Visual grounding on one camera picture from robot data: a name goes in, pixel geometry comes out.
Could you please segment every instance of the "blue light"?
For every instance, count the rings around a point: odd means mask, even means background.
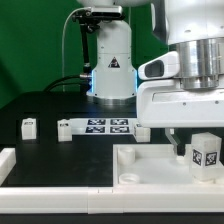
[[[94,89],[94,82],[95,82],[95,72],[94,72],[94,70],[92,70],[92,72],[91,72],[91,76],[92,76],[92,80],[91,80],[91,93],[93,93],[93,89]]]
[[[135,91],[138,91],[138,72],[135,70]]]

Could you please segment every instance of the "black table surface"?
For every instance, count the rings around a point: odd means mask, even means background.
[[[37,139],[22,141],[21,124],[37,119]],[[0,150],[16,148],[16,166],[2,187],[113,186],[113,144],[136,144],[132,135],[73,136],[59,143],[57,121],[70,118],[136,118],[135,104],[103,106],[79,93],[25,93],[0,110]],[[164,130],[151,143],[168,143]],[[221,213],[0,215],[4,223],[224,223]]]

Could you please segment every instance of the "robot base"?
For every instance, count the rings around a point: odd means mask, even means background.
[[[126,98],[126,99],[105,99],[105,98],[99,98],[96,96],[89,96],[87,95],[87,99],[90,102],[102,104],[102,105],[130,105],[136,102],[136,96]]]

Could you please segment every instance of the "small white cube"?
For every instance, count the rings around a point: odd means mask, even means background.
[[[22,126],[22,139],[32,140],[37,138],[37,121],[33,118],[23,119]]]
[[[133,122],[134,137],[137,142],[150,142],[151,129],[142,127],[138,121]]]
[[[209,181],[219,177],[221,144],[222,139],[211,133],[192,135],[190,172],[194,178]]]
[[[69,120],[63,119],[58,121],[58,141],[72,141],[72,129]]]

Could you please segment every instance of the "black cable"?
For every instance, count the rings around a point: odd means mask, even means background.
[[[48,91],[48,89],[51,89],[52,86],[54,86],[55,84],[57,83],[60,83],[60,82],[63,82],[65,80],[68,80],[68,79],[79,79],[79,75],[70,75],[70,76],[65,76],[63,78],[60,78],[60,79],[57,79],[55,80],[54,82],[52,82],[51,84],[49,84],[45,89],[44,91]]]
[[[78,82],[69,82],[69,83],[58,83],[58,84],[55,84],[53,86],[51,86],[49,89],[47,89],[45,92],[50,92],[52,89],[58,87],[58,86],[68,86],[68,85],[86,85],[86,84],[83,84],[83,83],[78,83]]]

